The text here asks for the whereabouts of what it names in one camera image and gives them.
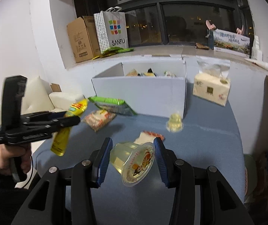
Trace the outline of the left hand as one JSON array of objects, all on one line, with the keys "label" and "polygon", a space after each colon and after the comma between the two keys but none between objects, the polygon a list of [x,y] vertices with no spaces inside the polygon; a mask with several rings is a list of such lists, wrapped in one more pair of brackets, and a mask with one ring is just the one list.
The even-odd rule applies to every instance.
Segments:
[{"label": "left hand", "polygon": [[0,174],[11,175],[10,161],[13,158],[21,158],[21,170],[27,174],[31,169],[31,144],[23,144],[21,146],[8,146],[0,144]]}]

